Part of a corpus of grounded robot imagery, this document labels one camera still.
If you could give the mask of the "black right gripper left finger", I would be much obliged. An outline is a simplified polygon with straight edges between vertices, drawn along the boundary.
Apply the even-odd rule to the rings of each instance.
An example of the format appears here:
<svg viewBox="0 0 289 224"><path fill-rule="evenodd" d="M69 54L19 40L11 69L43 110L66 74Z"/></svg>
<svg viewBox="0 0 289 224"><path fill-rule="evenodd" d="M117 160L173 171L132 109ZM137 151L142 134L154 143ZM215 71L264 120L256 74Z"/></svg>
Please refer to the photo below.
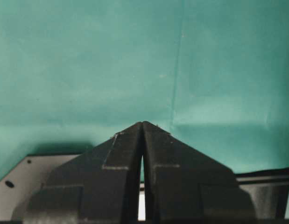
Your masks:
<svg viewBox="0 0 289 224"><path fill-rule="evenodd" d="M29 200L27 224L128 224L138 219L142 123L54 169Z"/></svg>

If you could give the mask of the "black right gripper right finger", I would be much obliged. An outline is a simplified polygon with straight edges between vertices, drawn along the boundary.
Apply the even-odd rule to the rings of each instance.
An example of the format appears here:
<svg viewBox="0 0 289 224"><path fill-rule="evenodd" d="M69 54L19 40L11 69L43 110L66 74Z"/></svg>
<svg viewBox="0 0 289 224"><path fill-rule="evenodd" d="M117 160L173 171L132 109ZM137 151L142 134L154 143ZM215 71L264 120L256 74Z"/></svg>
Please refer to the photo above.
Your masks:
<svg viewBox="0 0 289 224"><path fill-rule="evenodd" d="M256 219L233 171L143 122L146 219L154 224L242 224Z"/></svg>

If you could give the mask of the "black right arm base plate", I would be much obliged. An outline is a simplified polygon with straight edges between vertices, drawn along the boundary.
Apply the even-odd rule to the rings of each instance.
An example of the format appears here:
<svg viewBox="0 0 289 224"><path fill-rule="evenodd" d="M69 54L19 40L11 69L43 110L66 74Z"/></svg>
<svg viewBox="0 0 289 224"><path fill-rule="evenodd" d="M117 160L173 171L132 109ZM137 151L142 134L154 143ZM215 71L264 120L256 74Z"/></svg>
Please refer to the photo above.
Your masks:
<svg viewBox="0 0 289 224"><path fill-rule="evenodd" d="M0 221L22 220L29 198L46 182L50 172L77 157L28 156L0 180Z"/></svg>

